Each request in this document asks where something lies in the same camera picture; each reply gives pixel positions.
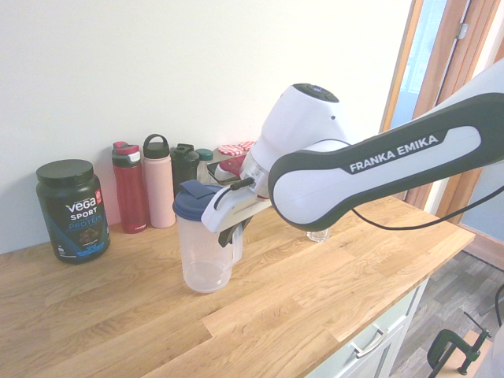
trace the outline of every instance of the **blue lid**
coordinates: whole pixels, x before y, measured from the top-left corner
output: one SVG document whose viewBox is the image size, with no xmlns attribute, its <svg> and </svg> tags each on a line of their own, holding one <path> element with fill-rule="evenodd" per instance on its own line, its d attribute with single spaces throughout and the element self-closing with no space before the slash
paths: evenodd
<svg viewBox="0 0 504 378">
<path fill-rule="evenodd" d="M 185 181 L 180 187 L 182 191 L 175 197 L 173 211 L 183 219 L 197 222 L 201 221 L 213 196 L 222 189 L 217 185 L 203 185 L 197 180 Z"/>
</svg>

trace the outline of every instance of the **franka emika robot arm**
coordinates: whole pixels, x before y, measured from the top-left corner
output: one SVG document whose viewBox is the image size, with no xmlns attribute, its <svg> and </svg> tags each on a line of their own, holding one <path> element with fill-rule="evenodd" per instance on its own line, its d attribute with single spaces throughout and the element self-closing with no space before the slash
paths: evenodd
<svg viewBox="0 0 504 378">
<path fill-rule="evenodd" d="M 232 231 L 273 204 L 287 223 L 320 231 L 362 203 L 504 159 L 504 59 L 425 115 L 356 144 L 341 107 L 323 88 L 289 87 L 242 181 L 215 195 L 203 224 Z"/>
</svg>

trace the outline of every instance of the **bottle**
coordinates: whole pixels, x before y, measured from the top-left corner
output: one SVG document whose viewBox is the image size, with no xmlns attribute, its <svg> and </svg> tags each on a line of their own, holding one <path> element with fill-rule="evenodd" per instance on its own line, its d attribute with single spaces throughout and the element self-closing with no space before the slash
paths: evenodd
<svg viewBox="0 0 504 378">
<path fill-rule="evenodd" d="M 198 171 L 196 172 L 198 181 L 205 185 L 215 183 L 212 180 L 212 176 L 208 173 L 208 164 L 212 163 L 213 152 L 206 148 L 198 148 L 196 154 L 199 155 Z"/>
<path fill-rule="evenodd" d="M 37 195 L 57 259 L 80 264 L 109 247 L 100 180 L 85 160 L 53 161 L 37 169 Z"/>
<path fill-rule="evenodd" d="M 163 141 L 151 142 L 157 137 Z M 150 224 L 155 228 L 170 227 L 175 223 L 172 158 L 168 141 L 163 135 L 152 134 L 145 139 L 143 168 L 149 199 Z"/>
<path fill-rule="evenodd" d="M 139 146 L 115 142 L 112 163 L 123 231 L 128 234 L 141 232 L 149 223 L 149 209 L 143 186 Z"/>
<path fill-rule="evenodd" d="M 182 143 L 173 147 L 170 154 L 172 155 L 173 195 L 176 196 L 181 190 L 181 183 L 197 179 L 199 155 L 195 153 L 195 147 L 192 144 Z"/>
</svg>

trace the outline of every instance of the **vega logo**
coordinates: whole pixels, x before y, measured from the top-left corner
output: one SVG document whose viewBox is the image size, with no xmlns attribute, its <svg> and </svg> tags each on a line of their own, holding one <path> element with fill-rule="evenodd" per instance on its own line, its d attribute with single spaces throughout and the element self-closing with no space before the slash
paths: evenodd
<svg viewBox="0 0 504 378">
<path fill-rule="evenodd" d="M 81 202 L 74 202 L 72 206 L 65 205 L 65 207 L 70 211 L 70 213 L 74 213 L 75 211 L 82 211 L 91 208 L 96 205 L 95 198 L 88 198 Z"/>
</svg>

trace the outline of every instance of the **black water bottle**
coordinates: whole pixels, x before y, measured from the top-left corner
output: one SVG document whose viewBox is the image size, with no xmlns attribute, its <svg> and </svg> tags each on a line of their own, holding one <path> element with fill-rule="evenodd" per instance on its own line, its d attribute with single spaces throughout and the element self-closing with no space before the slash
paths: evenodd
<svg viewBox="0 0 504 378">
<path fill-rule="evenodd" d="M 192 144 L 179 143 L 170 150 L 172 155 L 173 195 L 181 190 L 184 181 L 196 180 L 199 155 Z"/>
</svg>

